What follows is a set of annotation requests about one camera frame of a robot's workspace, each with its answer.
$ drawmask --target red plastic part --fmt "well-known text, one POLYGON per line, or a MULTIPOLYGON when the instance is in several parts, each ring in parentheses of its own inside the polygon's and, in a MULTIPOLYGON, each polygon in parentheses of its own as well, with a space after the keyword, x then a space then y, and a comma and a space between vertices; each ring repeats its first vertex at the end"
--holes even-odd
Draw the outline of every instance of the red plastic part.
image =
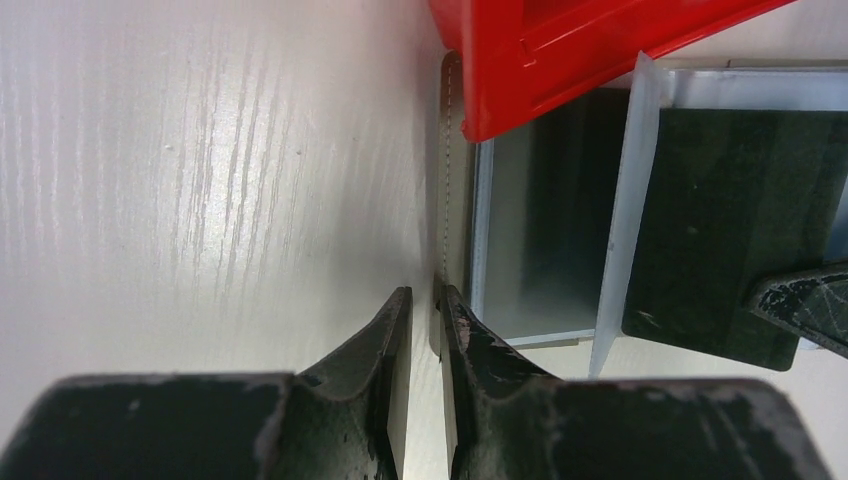
POLYGON ((656 58, 793 0, 430 0, 462 56, 463 132, 480 142, 656 58))

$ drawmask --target dark green card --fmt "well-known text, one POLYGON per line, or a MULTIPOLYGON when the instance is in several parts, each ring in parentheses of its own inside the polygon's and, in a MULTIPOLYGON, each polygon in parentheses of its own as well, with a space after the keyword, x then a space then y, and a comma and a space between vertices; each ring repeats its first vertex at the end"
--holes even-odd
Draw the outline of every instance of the dark green card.
POLYGON ((848 113, 663 110, 624 333, 787 370, 798 337, 742 303, 821 265, 846 160, 848 113))

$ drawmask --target thin metal edge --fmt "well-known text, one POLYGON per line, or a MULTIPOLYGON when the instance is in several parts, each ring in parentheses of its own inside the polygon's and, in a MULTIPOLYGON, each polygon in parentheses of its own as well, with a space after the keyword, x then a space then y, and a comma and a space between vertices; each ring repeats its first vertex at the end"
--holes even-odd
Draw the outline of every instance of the thin metal edge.
POLYGON ((483 299, 486 290, 486 259, 489 250, 489 211, 492 205, 492 175, 494 172, 495 140, 489 139, 476 149, 474 199, 471 219, 471 265, 468 283, 471 290, 471 310, 483 320, 483 299))

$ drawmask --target white wood grain surface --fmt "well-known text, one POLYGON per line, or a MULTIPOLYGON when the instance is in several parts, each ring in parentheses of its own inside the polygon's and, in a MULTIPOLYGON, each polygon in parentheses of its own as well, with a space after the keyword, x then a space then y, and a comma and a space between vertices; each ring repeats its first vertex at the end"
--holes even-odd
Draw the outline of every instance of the white wood grain surface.
MULTIPOLYGON (((846 21, 801 0, 683 55, 846 58, 846 21)), ((0 0, 0 444, 59 377, 299 370, 407 284, 405 474, 446 478, 423 301, 442 53, 423 0, 0 0)), ((579 376, 584 350, 534 355, 579 376)), ((610 359, 665 362, 721 370, 644 342, 610 359)), ((805 415, 845 425, 823 365, 805 415)))

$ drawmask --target wooden surface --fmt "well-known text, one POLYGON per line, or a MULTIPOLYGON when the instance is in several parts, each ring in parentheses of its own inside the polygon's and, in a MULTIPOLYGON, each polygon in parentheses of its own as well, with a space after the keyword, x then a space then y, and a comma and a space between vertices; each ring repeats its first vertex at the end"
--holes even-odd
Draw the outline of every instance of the wooden surface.
MULTIPOLYGON (((425 2, 31 3, 0 0, 0 444, 69 374, 303 369, 407 284, 406 478, 445 478, 425 2)), ((801 0, 684 54, 845 58, 846 21, 801 0)), ((583 345, 535 352, 585 375, 583 345)), ((845 365, 809 353, 815 395, 776 381, 848 476, 845 365)), ((609 365, 748 372, 631 340, 609 365)))

